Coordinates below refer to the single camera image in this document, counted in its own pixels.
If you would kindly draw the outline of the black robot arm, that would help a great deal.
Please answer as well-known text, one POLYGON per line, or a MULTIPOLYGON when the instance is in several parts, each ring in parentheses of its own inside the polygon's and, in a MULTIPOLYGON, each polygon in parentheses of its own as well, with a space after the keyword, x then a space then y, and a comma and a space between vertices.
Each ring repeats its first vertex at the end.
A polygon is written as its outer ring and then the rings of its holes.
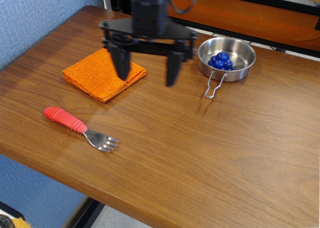
POLYGON ((184 14, 196 1, 191 0, 188 8, 179 10, 172 0, 130 0, 131 17, 100 23, 103 46, 111 54, 121 80, 129 75, 131 53, 143 53, 166 56, 166 85, 175 84, 182 63, 193 58, 198 35, 173 22, 168 9, 171 6, 178 14, 184 14))

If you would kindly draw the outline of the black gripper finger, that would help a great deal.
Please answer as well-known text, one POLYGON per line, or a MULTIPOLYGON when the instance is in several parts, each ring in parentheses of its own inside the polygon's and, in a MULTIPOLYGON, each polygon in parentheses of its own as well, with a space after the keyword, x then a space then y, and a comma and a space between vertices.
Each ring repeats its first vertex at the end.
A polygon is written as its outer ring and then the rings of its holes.
POLYGON ((184 56, 182 53, 173 53, 168 56, 166 74, 167 87, 175 84, 183 61, 184 56))
POLYGON ((110 52, 118 77, 125 81, 130 71, 130 52, 115 44, 108 44, 107 49, 110 52))

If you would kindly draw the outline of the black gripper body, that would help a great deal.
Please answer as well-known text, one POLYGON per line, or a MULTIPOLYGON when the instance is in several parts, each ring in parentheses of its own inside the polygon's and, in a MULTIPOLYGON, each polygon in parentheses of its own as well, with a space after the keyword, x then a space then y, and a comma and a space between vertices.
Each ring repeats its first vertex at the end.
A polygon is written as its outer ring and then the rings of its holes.
POLYGON ((171 0, 130 0, 131 17, 105 20, 103 44, 113 60, 129 60, 131 53, 187 60, 194 54, 197 35, 168 17, 171 0))

